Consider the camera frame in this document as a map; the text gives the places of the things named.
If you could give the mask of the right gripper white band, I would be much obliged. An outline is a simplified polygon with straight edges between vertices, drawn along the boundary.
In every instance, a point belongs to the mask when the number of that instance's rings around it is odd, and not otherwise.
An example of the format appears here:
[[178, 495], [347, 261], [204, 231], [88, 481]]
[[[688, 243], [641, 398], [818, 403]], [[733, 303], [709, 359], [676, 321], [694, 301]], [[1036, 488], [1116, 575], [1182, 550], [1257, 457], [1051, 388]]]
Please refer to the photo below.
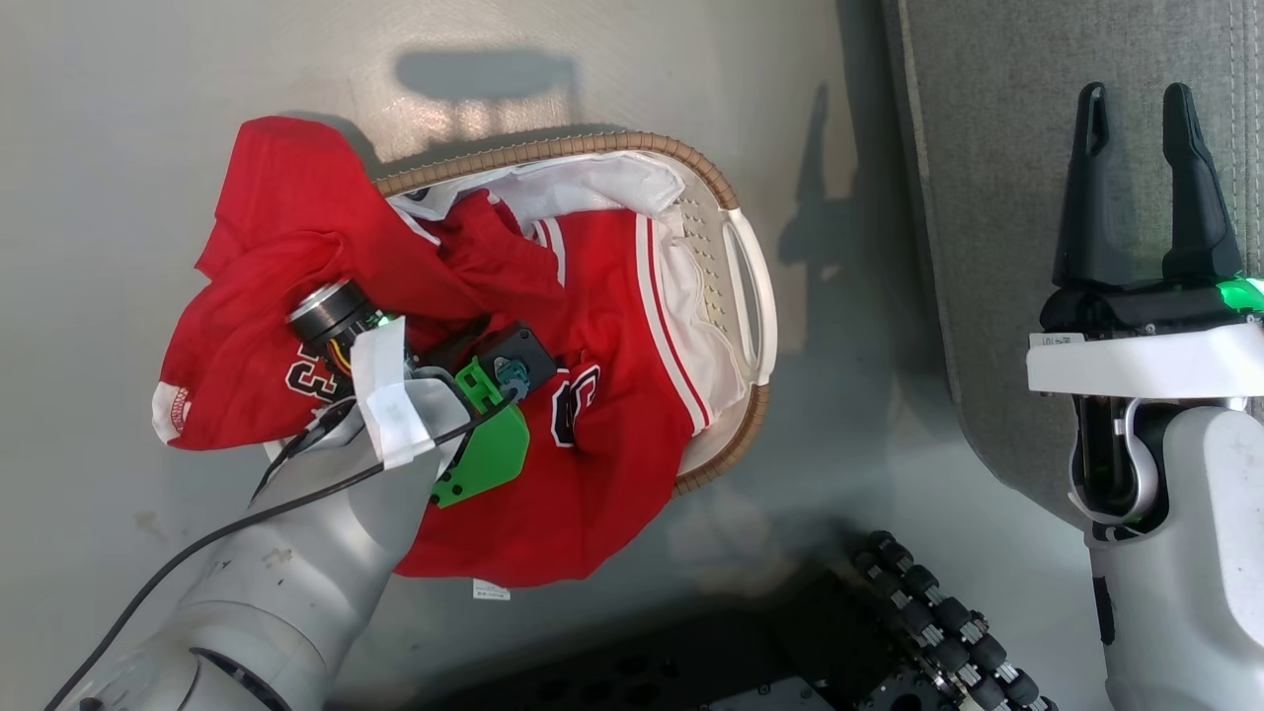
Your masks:
[[[1213, 156], [1191, 89], [1163, 95], [1163, 154], [1172, 171], [1165, 280], [1133, 283], [1115, 244], [1106, 86], [1077, 99], [1052, 283], [1030, 337], [1026, 386], [1115, 399], [1258, 399], [1263, 393], [1261, 280], [1244, 269]], [[1201, 286], [1173, 280], [1205, 280]]]

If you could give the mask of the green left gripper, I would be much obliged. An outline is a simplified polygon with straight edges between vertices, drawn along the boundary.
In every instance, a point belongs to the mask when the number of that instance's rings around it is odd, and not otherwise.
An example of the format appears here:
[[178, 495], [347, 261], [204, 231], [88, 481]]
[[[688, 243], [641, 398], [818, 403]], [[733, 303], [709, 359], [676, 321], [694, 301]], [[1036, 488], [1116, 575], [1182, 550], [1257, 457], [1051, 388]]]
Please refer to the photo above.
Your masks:
[[530, 385], [523, 361], [506, 356], [473, 358], [459, 369], [456, 385], [475, 416], [456, 455], [434, 485], [431, 504], [439, 509], [464, 504], [518, 477], [531, 440], [520, 409]]

